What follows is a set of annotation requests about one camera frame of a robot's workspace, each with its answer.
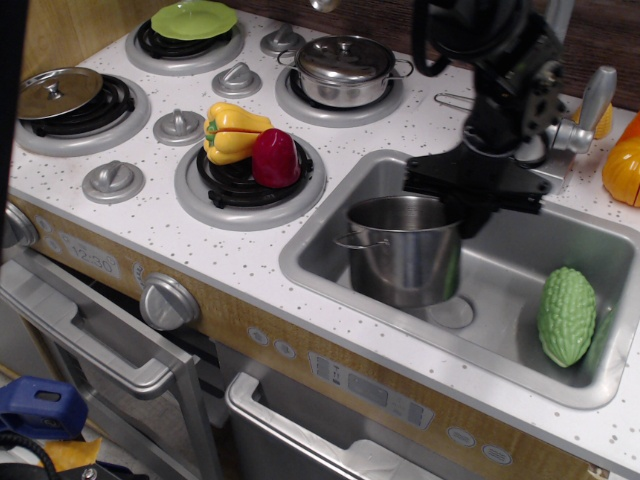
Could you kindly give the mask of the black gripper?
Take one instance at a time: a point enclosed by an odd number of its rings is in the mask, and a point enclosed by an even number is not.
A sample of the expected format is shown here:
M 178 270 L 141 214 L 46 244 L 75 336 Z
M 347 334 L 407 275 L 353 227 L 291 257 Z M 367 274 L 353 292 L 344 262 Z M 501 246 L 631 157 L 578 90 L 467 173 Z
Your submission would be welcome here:
M 462 142 L 444 153 L 410 158 L 403 189 L 462 203 L 458 231 L 471 239 L 499 209 L 538 213 L 551 183 L 511 154 L 489 155 Z

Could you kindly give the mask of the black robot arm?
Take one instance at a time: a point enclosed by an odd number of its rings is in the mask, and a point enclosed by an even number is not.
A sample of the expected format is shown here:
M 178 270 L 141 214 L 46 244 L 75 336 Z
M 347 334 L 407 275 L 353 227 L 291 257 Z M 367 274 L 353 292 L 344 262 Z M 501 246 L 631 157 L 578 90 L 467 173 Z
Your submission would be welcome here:
M 548 22 L 528 1 L 417 1 L 411 48 L 427 77 L 453 61 L 471 65 L 475 97 L 452 150 L 408 160 L 405 191 L 459 214 L 464 239 L 500 209 L 538 213 L 551 184 L 534 170 L 548 157 L 563 80 L 562 44 Z

